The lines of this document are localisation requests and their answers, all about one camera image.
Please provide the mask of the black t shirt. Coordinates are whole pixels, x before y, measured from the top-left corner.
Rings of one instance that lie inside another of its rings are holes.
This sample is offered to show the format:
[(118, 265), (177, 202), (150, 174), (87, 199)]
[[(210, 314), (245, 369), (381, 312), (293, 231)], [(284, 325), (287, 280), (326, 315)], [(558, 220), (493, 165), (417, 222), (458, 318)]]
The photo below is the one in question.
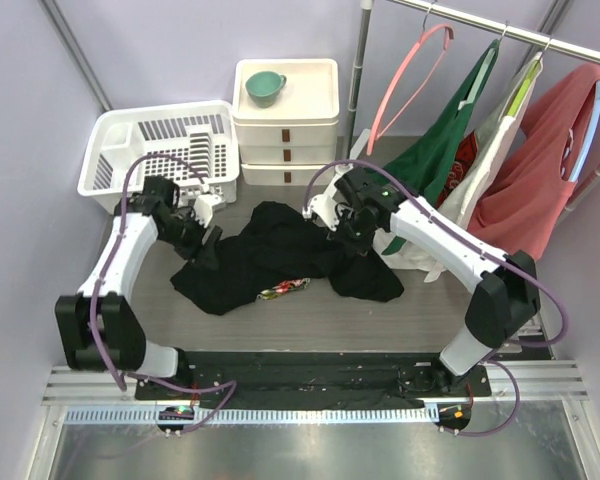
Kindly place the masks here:
[(207, 314), (224, 315), (285, 281), (326, 278), (340, 296), (386, 303), (400, 297), (398, 276), (373, 251), (359, 255), (328, 239), (292, 207), (265, 201), (250, 221), (214, 247), (216, 263), (196, 258), (171, 277), (174, 289)]

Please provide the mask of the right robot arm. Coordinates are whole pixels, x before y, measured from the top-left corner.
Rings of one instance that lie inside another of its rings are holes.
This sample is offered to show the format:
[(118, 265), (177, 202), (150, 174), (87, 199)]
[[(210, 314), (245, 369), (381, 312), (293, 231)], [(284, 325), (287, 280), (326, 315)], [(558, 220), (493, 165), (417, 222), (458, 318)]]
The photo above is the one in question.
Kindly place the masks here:
[(395, 178), (381, 185), (356, 165), (336, 175), (303, 212), (319, 218), (333, 240), (356, 253), (373, 247), (379, 230), (421, 248), (452, 273), (470, 293), (464, 324), (431, 363), (437, 391), (452, 395), (468, 374), (499, 349), (539, 310), (534, 260), (484, 243)]

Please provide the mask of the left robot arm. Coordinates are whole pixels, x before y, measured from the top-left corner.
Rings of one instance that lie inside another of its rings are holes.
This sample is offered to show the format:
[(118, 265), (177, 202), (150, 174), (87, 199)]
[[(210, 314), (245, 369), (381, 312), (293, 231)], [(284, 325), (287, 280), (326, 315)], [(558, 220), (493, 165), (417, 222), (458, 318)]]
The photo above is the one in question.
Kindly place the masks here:
[(171, 245), (186, 260), (209, 253), (221, 233), (211, 221), (224, 203), (221, 195), (204, 188), (183, 206), (177, 184), (162, 176), (149, 176), (141, 191), (122, 196), (111, 235), (88, 279), (76, 294), (63, 295), (55, 304), (71, 369), (157, 378), (173, 399), (191, 391), (193, 375), (184, 351), (147, 339), (131, 295), (154, 243)]

